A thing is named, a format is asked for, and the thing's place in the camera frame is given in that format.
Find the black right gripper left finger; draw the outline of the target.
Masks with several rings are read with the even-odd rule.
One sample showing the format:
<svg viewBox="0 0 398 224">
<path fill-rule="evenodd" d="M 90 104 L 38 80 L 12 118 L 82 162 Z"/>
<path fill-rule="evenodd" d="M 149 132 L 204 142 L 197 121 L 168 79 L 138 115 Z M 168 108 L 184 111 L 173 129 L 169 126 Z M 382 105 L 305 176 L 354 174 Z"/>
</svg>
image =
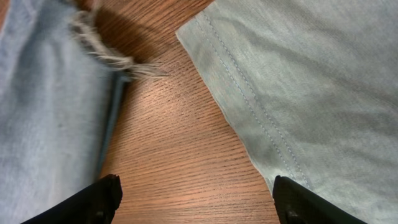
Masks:
<svg viewBox="0 0 398 224">
<path fill-rule="evenodd" d="M 22 224 L 111 224 L 122 197 L 120 177 L 110 174 Z"/>
</svg>

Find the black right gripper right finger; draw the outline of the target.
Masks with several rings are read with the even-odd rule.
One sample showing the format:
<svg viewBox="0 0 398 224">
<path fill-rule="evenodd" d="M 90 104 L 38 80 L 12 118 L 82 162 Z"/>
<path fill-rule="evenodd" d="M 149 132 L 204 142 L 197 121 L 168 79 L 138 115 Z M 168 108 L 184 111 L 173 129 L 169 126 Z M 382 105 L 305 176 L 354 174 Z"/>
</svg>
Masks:
<svg viewBox="0 0 398 224">
<path fill-rule="evenodd" d="M 275 178 L 272 197 L 281 224 L 365 224 L 288 177 Z"/>
</svg>

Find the light blue denim jeans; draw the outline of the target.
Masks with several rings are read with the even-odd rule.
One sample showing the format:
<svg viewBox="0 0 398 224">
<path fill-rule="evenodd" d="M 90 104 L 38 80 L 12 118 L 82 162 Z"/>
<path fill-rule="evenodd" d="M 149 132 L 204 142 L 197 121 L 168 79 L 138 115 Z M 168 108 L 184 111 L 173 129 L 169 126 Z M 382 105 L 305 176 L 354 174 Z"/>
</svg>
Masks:
<svg viewBox="0 0 398 224">
<path fill-rule="evenodd" d="M 123 87 L 159 78 L 105 44 L 74 1 L 10 1 L 1 27 L 1 222 L 21 223 L 100 173 Z"/>
</svg>

